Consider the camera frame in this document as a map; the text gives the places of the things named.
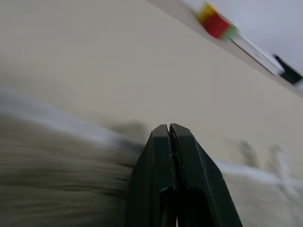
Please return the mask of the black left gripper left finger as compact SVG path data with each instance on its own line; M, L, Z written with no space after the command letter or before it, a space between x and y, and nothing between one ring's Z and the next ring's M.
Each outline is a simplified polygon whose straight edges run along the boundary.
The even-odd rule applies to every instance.
M169 131L161 124L151 131L131 174L125 226L176 226L175 182Z

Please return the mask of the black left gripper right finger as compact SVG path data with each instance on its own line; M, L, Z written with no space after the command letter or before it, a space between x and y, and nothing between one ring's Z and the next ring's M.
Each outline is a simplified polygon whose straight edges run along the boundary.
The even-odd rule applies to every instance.
M178 174L178 226L241 227L220 169L192 132L172 123L170 137Z

